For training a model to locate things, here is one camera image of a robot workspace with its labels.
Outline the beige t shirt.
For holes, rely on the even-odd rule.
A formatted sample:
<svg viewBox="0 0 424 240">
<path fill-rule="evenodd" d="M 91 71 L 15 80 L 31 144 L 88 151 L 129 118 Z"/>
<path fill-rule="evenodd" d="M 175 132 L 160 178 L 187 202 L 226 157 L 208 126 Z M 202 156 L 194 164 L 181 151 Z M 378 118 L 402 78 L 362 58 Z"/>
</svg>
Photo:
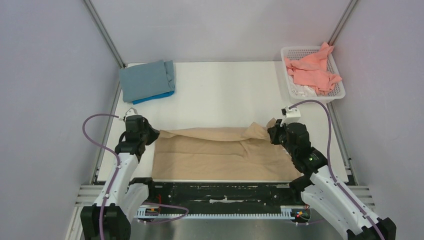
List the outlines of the beige t shirt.
<svg viewBox="0 0 424 240">
<path fill-rule="evenodd" d="M 161 130 L 151 176 L 171 181 L 282 181 L 301 176 L 281 145 L 271 144 L 266 126 Z"/>
</svg>

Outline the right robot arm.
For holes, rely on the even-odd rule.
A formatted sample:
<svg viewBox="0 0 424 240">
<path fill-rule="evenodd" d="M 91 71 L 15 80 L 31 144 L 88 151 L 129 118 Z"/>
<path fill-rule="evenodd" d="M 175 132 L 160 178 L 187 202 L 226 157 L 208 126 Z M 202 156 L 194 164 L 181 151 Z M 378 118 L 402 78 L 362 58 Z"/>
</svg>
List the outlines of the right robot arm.
<svg viewBox="0 0 424 240">
<path fill-rule="evenodd" d="M 397 227 L 366 206 L 339 177 L 328 159 L 311 145 L 304 124 L 278 119 L 268 128 L 270 141 L 281 145 L 302 176 L 289 183 L 289 199 L 316 210 L 345 240 L 394 240 Z"/>
</svg>

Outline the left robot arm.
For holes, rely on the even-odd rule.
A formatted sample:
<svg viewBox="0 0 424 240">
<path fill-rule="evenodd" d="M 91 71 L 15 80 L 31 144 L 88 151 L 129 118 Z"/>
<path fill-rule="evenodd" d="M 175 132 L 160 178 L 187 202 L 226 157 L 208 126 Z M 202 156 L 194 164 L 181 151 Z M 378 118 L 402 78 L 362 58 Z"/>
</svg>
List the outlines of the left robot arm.
<svg viewBox="0 0 424 240">
<path fill-rule="evenodd" d="M 115 149 L 84 136 L 94 145 L 113 154 L 115 163 L 94 203 L 82 208 L 80 219 L 86 240 L 128 240 L 131 221 L 139 207 L 152 204 L 157 198 L 155 188 L 145 183 L 131 184 L 132 175 L 141 161 L 146 146 L 160 135 L 149 121 L 138 114 L 123 118 L 125 130 Z"/>
</svg>

